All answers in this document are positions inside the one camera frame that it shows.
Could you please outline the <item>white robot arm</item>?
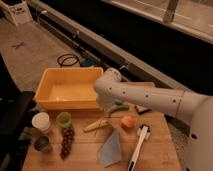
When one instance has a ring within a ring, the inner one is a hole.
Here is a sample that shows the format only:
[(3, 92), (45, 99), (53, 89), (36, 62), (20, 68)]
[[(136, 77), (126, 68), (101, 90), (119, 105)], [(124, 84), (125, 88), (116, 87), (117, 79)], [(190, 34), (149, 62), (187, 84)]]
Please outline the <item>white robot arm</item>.
[(188, 125), (183, 171), (213, 171), (213, 96), (125, 83), (114, 68), (107, 69), (93, 87), (102, 108), (121, 100), (168, 114)]

